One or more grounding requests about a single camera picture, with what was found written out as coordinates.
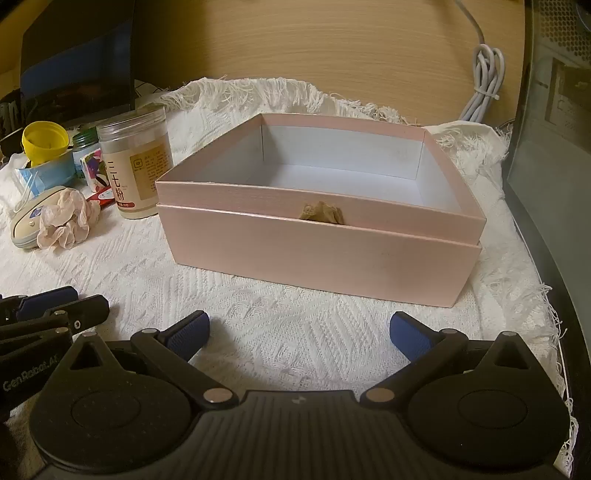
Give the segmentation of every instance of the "white cable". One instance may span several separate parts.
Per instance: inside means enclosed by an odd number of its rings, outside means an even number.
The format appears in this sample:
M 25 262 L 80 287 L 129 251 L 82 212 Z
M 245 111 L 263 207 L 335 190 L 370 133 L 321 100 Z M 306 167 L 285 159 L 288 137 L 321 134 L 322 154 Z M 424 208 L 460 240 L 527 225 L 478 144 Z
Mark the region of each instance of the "white cable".
M 482 123 L 491 99 L 499 99 L 499 89 L 505 79 L 505 57 L 498 48 L 490 48 L 478 22 L 468 11 L 462 0 L 455 0 L 470 23 L 474 25 L 480 45 L 472 54 L 472 72 L 474 74 L 474 95 L 462 110 L 460 120 Z

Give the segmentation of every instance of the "white fringed blanket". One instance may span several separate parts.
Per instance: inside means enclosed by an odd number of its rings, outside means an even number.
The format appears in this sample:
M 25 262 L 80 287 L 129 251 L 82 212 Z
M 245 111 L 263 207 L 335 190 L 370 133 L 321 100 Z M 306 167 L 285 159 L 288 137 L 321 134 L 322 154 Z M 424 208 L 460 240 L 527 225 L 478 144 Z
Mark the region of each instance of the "white fringed blanket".
M 166 93 L 174 162 L 260 112 L 315 113 L 402 122 L 396 110 L 360 105 L 285 79 L 201 79 Z M 0 171 L 0 293 L 34 294 L 73 285 L 103 294 L 106 340 L 128 339 L 143 327 L 166 328 L 196 309 L 212 318 L 209 344 L 195 365 L 239 394 L 247 389 L 354 390 L 356 394 L 406 364 L 390 344 L 388 321 L 404 310 L 435 330 L 453 327 L 470 338 L 519 332 L 557 388 L 558 323 L 503 200 L 501 161 L 506 139 L 467 122 L 427 127 L 464 175 L 488 222 L 480 260 L 454 308 L 400 304 L 233 277 L 174 263 L 158 216 L 125 220 L 111 206 L 89 239 L 72 250 L 22 251 L 9 235 L 18 200 L 7 169 Z M 42 462 L 28 435 L 34 399 L 9 421 L 22 451 L 21 475 Z M 576 431 L 573 423 L 573 436 Z M 568 470 L 570 443 L 557 465 Z

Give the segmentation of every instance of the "yellow cap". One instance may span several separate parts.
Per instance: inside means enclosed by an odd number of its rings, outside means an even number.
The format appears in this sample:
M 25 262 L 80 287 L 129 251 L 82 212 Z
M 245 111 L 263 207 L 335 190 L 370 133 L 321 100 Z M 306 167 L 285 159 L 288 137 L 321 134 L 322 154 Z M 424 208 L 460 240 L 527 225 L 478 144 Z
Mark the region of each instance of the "yellow cap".
M 22 132 L 22 146 L 31 167 L 59 158 L 69 144 L 68 132 L 54 122 L 33 122 Z

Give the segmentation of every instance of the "plastic jar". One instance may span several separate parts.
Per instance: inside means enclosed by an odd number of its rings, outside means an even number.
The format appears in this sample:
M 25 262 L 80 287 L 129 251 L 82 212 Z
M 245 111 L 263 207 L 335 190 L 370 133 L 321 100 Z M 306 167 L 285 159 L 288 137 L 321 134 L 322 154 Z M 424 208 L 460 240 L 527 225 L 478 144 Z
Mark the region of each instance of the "plastic jar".
M 156 179 L 173 167 L 164 107 L 123 113 L 97 131 L 121 215 L 136 219 L 157 213 Z
M 96 127 L 74 135 L 72 157 L 76 167 L 76 176 L 86 179 L 92 193 L 102 192 L 109 186 L 105 164 L 99 145 Z

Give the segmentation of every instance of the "red package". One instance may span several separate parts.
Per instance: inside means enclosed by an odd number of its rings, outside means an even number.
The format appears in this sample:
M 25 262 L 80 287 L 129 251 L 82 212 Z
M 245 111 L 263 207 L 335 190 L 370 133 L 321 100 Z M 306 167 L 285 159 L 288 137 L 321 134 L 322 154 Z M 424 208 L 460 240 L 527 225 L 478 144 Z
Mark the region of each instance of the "red package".
M 108 204 L 113 203 L 115 198 L 113 196 L 113 190 L 111 190 L 111 187 L 107 187 L 100 192 L 88 197 L 86 200 L 98 200 L 100 202 L 100 207 L 103 208 Z

